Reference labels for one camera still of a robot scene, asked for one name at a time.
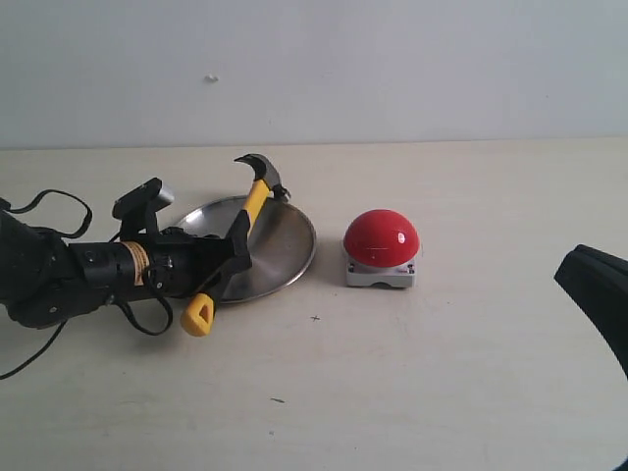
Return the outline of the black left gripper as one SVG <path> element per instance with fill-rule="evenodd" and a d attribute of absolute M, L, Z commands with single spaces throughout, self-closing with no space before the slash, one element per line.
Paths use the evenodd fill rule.
<path fill-rule="evenodd" d="M 162 284 L 160 291 L 165 296 L 184 298 L 195 290 L 221 302 L 232 278 L 252 267 L 247 248 L 249 229 L 248 213 L 240 210 L 224 236 L 193 235 L 169 227 L 154 234 L 135 235 L 131 240 L 146 250 L 152 266 L 151 281 L 155 286 Z M 207 260 L 225 261 L 206 275 Z"/>

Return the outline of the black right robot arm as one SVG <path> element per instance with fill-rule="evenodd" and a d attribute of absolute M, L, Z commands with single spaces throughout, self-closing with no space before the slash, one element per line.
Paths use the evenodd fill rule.
<path fill-rule="evenodd" d="M 627 261 L 578 244 L 553 278 L 593 323 L 627 374 Z"/>

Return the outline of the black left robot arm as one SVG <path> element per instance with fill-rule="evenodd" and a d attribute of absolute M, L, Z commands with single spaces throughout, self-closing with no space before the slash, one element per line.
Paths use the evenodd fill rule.
<path fill-rule="evenodd" d="M 119 307 L 139 331 L 131 304 L 154 299 L 172 326 L 172 298 L 207 295 L 222 299 L 230 278 L 251 266 L 247 247 L 250 219 L 240 210 L 225 237 L 196 236 L 178 227 L 159 230 L 158 196 L 128 194 L 112 215 L 121 223 L 115 239 L 81 242 L 92 216 L 66 234 L 18 220 L 20 210 L 1 203 L 1 303 L 20 325 L 46 329 L 102 306 Z"/>

